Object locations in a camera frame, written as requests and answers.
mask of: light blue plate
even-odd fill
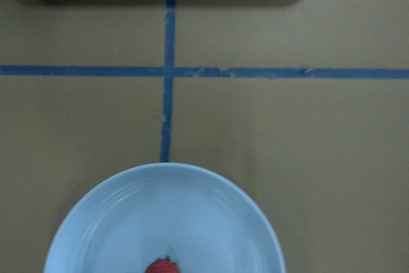
[[[241,189],[211,171],[159,163],[121,172],[67,215],[45,273],[143,273],[170,256],[182,273],[285,273],[277,237]]]

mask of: strawberry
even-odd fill
[[[175,263],[169,257],[158,258],[146,268],[145,273],[180,273]]]

